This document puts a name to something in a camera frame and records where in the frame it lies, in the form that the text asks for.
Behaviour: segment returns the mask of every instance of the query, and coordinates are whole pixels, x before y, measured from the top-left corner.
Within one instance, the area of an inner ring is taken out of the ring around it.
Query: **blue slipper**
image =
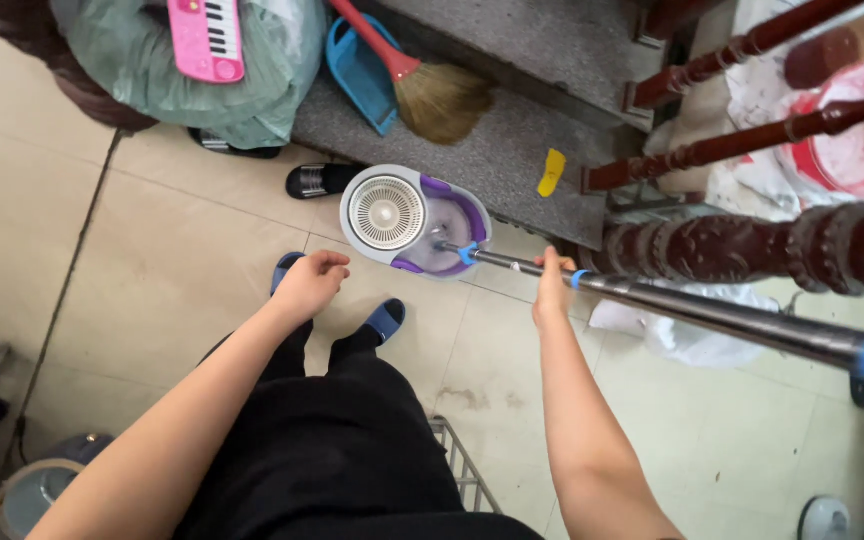
[[[382,343],[385,343],[402,328],[403,322],[405,322],[405,304],[398,298],[392,298],[368,315],[365,326],[372,327],[382,339]]]
[[[276,289],[279,288],[279,284],[282,283],[282,279],[285,278],[285,274],[292,268],[292,265],[296,263],[299,259],[305,257],[306,254],[301,251],[292,251],[286,253],[285,256],[278,260],[278,264],[275,264],[275,271],[271,273],[271,292],[270,296],[276,294]]]

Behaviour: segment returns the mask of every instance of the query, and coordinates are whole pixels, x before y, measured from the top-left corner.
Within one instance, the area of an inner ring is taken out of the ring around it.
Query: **broom bristles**
[[[475,129],[493,105],[491,80],[455,65],[424,63],[396,82],[398,113],[426,141],[455,144]]]

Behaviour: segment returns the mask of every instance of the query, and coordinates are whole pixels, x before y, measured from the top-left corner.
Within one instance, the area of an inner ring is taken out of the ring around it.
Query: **mop handle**
[[[436,249],[459,254],[465,264],[487,263],[522,274],[543,275],[542,266],[483,251],[476,244],[460,248],[440,243]],[[696,296],[640,283],[629,277],[562,270],[561,279],[572,289],[582,289],[632,308],[839,367],[864,379],[864,331],[860,329]]]

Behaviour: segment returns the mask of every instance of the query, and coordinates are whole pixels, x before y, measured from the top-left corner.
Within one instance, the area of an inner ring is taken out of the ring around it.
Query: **green plastic bag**
[[[78,63],[116,101],[162,122],[207,128],[244,150],[288,144],[315,80],[328,21],[321,0],[239,0],[245,77],[187,78],[172,32],[149,14],[162,0],[84,0],[66,40]]]

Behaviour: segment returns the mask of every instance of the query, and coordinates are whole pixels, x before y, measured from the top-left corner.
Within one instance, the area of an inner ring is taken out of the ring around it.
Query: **red bucket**
[[[805,115],[834,101],[864,100],[864,61],[832,76],[818,92],[801,92],[790,115]],[[829,191],[864,199],[864,124],[835,136],[817,135],[783,148],[798,176]]]

